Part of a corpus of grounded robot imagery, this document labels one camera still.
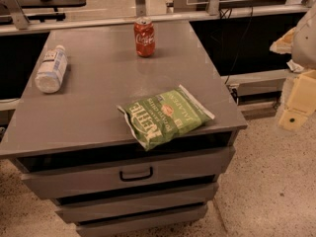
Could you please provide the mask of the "bottom grey drawer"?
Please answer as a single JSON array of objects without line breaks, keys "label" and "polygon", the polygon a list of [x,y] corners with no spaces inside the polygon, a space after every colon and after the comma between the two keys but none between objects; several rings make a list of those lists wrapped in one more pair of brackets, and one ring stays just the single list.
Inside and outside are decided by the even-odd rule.
[{"label": "bottom grey drawer", "polygon": [[81,237],[106,237],[135,230],[199,220],[205,216],[207,210],[207,204],[201,203],[183,208],[80,225],[76,228],[76,231]]}]

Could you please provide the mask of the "green kettle chips bag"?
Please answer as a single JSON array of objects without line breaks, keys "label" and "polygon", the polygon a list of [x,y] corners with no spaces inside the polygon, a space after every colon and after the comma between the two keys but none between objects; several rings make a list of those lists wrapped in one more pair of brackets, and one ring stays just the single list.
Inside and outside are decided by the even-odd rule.
[{"label": "green kettle chips bag", "polygon": [[205,108],[184,86],[125,106],[118,106],[132,136],[149,151],[182,136],[215,115]]}]

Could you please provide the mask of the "top grey drawer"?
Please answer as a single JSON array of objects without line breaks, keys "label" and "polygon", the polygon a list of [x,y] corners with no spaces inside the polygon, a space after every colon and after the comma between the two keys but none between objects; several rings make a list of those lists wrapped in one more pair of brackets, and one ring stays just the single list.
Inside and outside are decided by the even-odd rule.
[{"label": "top grey drawer", "polygon": [[219,175],[235,153],[232,146],[41,171],[22,176],[39,198],[65,198],[130,187]]}]

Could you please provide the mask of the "middle grey drawer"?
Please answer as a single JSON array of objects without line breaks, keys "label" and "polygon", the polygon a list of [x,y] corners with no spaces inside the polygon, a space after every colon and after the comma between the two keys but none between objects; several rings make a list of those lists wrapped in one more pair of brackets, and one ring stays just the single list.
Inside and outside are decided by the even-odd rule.
[{"label": "middle grey drawer", "polygon": [[207,202],[213,199],[217,189],[218,184],[214,182],[172,188],[165,191],[90,200],[61,206],[56,214],[66,223],[79,223]]}]

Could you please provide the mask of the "red coke can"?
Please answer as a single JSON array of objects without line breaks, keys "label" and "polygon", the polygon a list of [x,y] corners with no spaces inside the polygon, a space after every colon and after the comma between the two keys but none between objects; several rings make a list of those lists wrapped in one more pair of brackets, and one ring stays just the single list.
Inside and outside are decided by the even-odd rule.
[{"label": "red coke can", "polygon": [[150,18],[139,17],[134,22],[134,39],[136,53],[142,57],[149,57],[155,51],[155,32]]}]

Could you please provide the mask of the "grey drawer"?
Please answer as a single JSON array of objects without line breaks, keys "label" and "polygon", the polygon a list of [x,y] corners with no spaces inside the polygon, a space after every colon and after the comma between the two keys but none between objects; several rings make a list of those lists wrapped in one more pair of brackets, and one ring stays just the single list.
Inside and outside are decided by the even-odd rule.
[{"label": "grey drawer", "polygon": [[81,237],[106,237],[135,230],[199,220],[205,216],[207,210],[207,204],[201,203],[183,208],[80,225],[76,228],[76,231]]},{"label": "grey drawer", "polygon": [[22,176],[39,198],[65,198],[130,187],[219,175],[235,153],[232,146],[41,171]]},{"label": "grey drawer", "polygon": [[213,199],[217,189],[218,184],[214,182],[172,188],[165,191],[90,200],[61,206],[56,214],[66,223],[79,223],[207,202]]}]

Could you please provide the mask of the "white plastic bottle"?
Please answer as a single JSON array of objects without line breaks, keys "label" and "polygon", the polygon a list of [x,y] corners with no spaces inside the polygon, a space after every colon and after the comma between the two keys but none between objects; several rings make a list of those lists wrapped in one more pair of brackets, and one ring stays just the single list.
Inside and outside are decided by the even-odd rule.
[{"label": "white plastic bottle", "polygon": [[63,45],[48,50],[35,78],[37,88],[46,94],[57,92],[61,88],[67,64],[66,49]]}]

